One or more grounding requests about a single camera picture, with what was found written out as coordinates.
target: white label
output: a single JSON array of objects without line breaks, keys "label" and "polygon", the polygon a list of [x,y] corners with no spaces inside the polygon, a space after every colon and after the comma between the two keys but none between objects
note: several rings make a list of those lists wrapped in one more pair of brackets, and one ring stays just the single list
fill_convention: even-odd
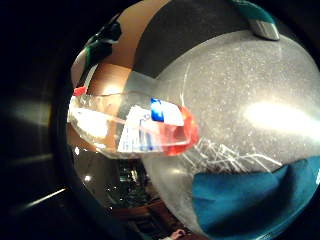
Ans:
[{"label": "white label", "polygon": [[159,125],[152,121],[150,110],[131,107],[124,125],[118,152],[162,152]]},{"label": "white label", "polygon": [[169,125],[183,126],[184,121],[179,107],[173,103],[151,98],[152,119]]}]

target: bottle label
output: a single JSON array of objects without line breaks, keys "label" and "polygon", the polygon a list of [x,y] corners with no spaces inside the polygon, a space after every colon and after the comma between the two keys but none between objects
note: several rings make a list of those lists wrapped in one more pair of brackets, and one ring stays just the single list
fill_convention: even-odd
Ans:
[{"label": "bottle label", "polygon": [[184,121],[179,107],[173,103],[151,98],[151,118],[174,126],[183,126]]},{"label": "bottle label", "polygon": [[118,152],[162,152],[159,124],[152,120],[150,110],[131,107],[124,125]]}]

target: clear plastic bottle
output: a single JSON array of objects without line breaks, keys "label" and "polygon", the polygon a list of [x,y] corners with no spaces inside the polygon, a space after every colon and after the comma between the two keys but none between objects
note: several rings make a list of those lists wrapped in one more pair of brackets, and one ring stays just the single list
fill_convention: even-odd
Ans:
[{"label": "clear plastic bottle", "polygon": [[182,106],[139,92],[73,96],[69,121],[109,158],[177,155],[198,141],[194,117]]}]

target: plastic bottle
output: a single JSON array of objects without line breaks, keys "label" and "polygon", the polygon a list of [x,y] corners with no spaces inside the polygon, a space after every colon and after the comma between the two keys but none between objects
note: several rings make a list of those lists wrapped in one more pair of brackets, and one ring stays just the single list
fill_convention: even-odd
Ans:
[{"label": "plastic bottle", "polygon": [[73,96],[68,118],[80,137],[108,158],[177,155],[199,138],[188,109],[139,92]]}]

